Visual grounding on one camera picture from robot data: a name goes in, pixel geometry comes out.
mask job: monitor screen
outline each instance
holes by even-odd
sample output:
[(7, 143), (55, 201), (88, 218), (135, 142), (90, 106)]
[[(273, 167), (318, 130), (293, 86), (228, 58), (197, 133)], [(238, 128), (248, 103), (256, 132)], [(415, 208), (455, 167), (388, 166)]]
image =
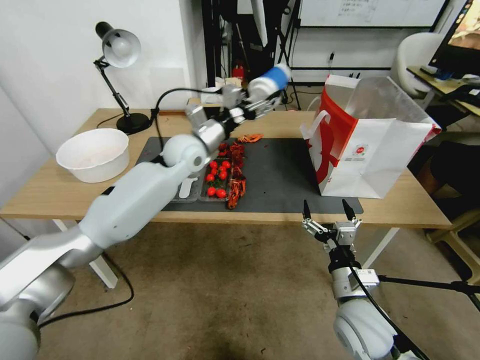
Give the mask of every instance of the monitor screen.
[(480, 75), (480, 0), (467, 0), (438, 47), (430, 65)]

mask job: black desk lamp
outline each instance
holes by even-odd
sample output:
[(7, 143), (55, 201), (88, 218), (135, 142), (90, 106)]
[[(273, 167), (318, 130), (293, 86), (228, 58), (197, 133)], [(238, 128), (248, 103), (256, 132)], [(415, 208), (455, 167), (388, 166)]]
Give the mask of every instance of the black desk lamp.
[(135, 134), (149, 128), (152, 125), (149, 117), (141, 113), (129, 113), (128, 103), (115, 90), (104, 71), (109, 65), (116, 68), (126, 68), (137, 61), (141, 51), (138, 37), (129, 31), (114, 29), (104, 21), (95, 26), (95, 31), (101, 39), (103, 56), (93, 63), (123, 110), (123, 116), (116, 122), (117, 129), (126, 134)]

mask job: table top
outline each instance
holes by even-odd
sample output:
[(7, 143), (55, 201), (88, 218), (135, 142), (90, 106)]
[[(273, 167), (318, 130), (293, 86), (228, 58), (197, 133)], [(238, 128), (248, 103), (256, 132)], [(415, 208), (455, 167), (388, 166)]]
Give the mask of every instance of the table top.
[[(150, 114), (147, 109), (136, 109), (132, 112)], [(99, 122), (118, 113), (118, 109), (98, 109), (78, 132), (94, 129)], [(242, 124), (232, 133), (232, 137), (263, 133), (267, 138), (300, 138), (300, 124), (311, 124), (313, 118), (312, 111), (272, 111), (256, 121)], [(181, 114), (159, 116), (158, 120), (161, 133), (165, 137), (188, 134), (191, 130), (189, 121)], [(113, 128), (115, 124), (116, 120), (112, 119), (101, 127)], [(129, 136), (130, 163), (127, 169), (134, 166), (147, 139), (152, 136), (157, 136), (155, 126)], [(85, 216), (91, 202), (121, 175), (101, 183), (84, 183), (58, 166), (55, 159), (51, 158), (0, 210), (0, 215), (6, 218), (80, 220)], [(432, 229), (451, 226), (407, 169), (384, 199), (365, 198), (360, 199), (360, 203), (364, 211), (361, 218), (366, 224)], [(312, 218), (318, 222), (332, 223), (345, 220), (345, 215), (312, 214)], [(161, 211), (152, 219), (154, 222), (232, 224), (284, 224), (298, 223), (301, 220), (301, 213), (235, 211)]]
[[(458, 89), (460, 86), (465, 85), (465, 82), (457, 79), (448, 79), (448, 80), (438, 80), (433, 76), (428, 75), (426, 72), (420, 70), (420, 66), (409, 66), (406, 68), (410, 73), (415, 75), (416, 78), (422, 80), (428, 86), (431, 86), (436, 91), (442, 95), (451, 93), (452, 91)], [(454, 103), (460, 105), (463, 109), (469, 111), (470, 113), (480, 117), (480, 107), (469, 104), (467, 102), (450, 100)]]

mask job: lamp base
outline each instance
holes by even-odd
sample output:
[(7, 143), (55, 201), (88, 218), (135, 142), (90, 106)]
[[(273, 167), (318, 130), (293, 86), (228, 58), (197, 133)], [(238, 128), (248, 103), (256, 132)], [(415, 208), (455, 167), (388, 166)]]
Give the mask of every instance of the lamp base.
[(145, 129), (148, 129), (152, 125), (147, 115), (141, 113), (130, 114), (130, 121), (122, 116), (116, 122), (116, 128), (123, 131), (125, 134), (136, 134)]

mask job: plastic bowl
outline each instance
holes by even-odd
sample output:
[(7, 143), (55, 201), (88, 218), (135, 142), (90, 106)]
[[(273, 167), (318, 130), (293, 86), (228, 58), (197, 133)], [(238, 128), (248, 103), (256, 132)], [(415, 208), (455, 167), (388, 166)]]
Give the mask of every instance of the plastic bowl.
[(116, 177), (129, 164), (129, 137), (120, 130), (101, 128), (82, 132), (56, 152), (58, 165), (84, 183)]

